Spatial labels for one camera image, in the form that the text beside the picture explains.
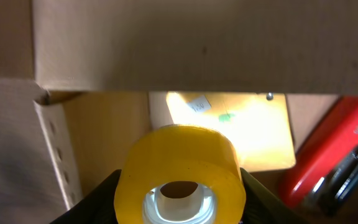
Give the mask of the yellow adhesive tape roll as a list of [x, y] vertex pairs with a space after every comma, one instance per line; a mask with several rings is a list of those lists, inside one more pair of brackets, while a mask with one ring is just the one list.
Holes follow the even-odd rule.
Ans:
[[118, 223], [142, 223], [147, 193], [160, 185], [189, 181], [215, 194], [215, 223], [238, 223], [246, 204], [239, 163], [221, 133], [197, 126], [166, 126], [129, 150], [114, 196]]

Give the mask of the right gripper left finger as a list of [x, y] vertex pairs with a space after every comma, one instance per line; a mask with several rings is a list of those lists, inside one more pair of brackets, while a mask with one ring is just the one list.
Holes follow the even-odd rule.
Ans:
[[118, 224], [114, 195], [121, 175], [115, 170], [91, 193], [51, 224]]

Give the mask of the red black stapler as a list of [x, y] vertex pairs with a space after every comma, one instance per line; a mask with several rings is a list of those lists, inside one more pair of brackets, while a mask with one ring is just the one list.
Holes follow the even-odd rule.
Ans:
[[329, 110], [278, 185], [282, 202], [307, 200], [333, 216], [358, 186], [358, 97], [344, 96]]

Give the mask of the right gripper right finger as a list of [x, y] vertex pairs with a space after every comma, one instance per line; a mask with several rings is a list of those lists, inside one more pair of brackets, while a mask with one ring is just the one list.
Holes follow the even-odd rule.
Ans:
[[243, 224], [307, 224], [290, 210], [271, 191], [264, 187], [245, 169], [240, 168], [246, 204], [240, 223]]

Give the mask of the yellow sticky note pad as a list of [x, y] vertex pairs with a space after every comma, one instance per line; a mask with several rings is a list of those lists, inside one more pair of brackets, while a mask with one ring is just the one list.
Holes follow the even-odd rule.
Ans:
[[289, 169], [296, 164], [284, 94], [169, 91], [175, 124], [215, 129], [230, 140], [248, 172]]

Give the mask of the cardboard box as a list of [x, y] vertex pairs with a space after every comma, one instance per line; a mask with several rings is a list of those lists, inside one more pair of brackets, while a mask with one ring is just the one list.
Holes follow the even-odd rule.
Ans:
[[0, 223], [86, 197], [169, 91], [284, 94], [296, 152], [358, 95], [358, 1], [0, 1]]

